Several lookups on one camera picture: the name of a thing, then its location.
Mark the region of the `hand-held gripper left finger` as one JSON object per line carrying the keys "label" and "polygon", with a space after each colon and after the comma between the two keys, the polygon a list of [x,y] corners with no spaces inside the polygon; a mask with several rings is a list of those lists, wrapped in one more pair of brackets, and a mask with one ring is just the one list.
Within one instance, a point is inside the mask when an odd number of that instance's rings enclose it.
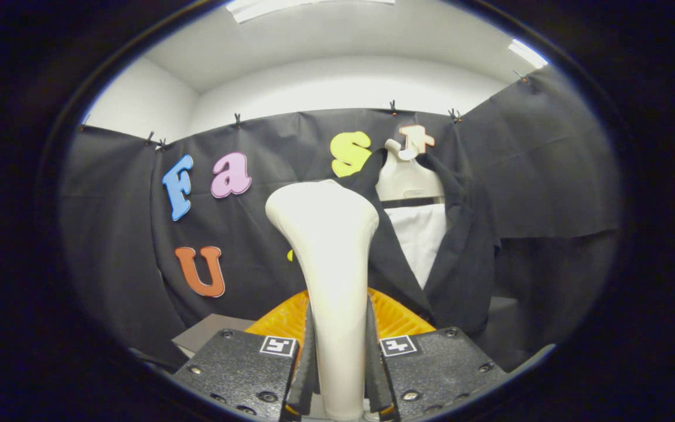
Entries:
{"label": "hand-held gripper left finger", "polygon": [[218,329],[172,379],[244,417],[301,420],[319,390],[308,293],[295,294],[247,329]]}

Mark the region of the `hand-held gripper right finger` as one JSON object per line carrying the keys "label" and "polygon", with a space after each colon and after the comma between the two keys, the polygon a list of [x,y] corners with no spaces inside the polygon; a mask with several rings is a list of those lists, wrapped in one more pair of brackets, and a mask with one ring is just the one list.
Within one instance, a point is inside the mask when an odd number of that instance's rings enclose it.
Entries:
{"label": "hand-held gripper right finger", "polygon": [[397,300],[368,291],[365,390],[381,421],[465,406],[508,374],[455,326],[434,328]]}

